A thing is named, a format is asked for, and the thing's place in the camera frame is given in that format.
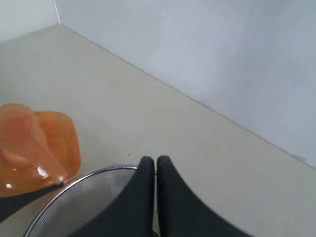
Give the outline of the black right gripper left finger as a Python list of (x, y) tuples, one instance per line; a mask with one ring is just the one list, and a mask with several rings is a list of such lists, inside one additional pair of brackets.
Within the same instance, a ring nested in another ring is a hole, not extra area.
[(152, 233), (155, 165), (142, 157), (121, 193), (71, 237), (149, 237)]

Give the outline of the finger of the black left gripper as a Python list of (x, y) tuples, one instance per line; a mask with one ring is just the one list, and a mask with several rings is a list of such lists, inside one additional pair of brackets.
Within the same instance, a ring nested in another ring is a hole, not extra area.
[(36, 199), (55, 191), (59, 188), (64, 187), (64, 183), (60, 183), (57, 185), (52, 185), (37, 191), (15, 195), (11, 197), (1, 197), (0, 198), (0, 221), (3, 222), (8, 217), (35, 201)]

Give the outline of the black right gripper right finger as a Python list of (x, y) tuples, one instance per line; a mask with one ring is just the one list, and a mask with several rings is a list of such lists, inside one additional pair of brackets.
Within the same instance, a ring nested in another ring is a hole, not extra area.
[(205, 205), (168, 156), (157, 159), (158, 222), (162, 237), (248, 237)]

